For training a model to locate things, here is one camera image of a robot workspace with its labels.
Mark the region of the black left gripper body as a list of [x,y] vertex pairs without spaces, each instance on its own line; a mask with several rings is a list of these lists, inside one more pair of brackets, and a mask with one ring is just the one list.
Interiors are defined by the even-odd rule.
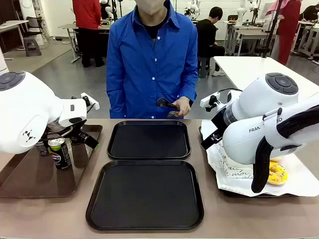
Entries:
[[57,138],[69,138],[74,145],[82,144],[86,139],[86,132],[82,130],[83,125],[86,123],[86,119],[71,126],[53,130],[47,126],[47,141]]

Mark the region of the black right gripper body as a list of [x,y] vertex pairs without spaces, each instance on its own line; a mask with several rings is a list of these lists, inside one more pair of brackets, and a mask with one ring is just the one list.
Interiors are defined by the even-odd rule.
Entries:
[[215,130],[214,134],[218,136],[222,136],[227,128],[227,124],[224,120],[225,110],[226,109],[220,109],[211,120],[213,124],[217,127],[217,130]]

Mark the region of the person's left hand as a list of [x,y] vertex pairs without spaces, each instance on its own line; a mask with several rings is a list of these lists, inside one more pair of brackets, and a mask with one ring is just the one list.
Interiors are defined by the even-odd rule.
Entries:
[[188,97],[182,96],[173,104],[179,108],[179,112],[175,114],[176,117],[184,117],[190,112],[190,99]]

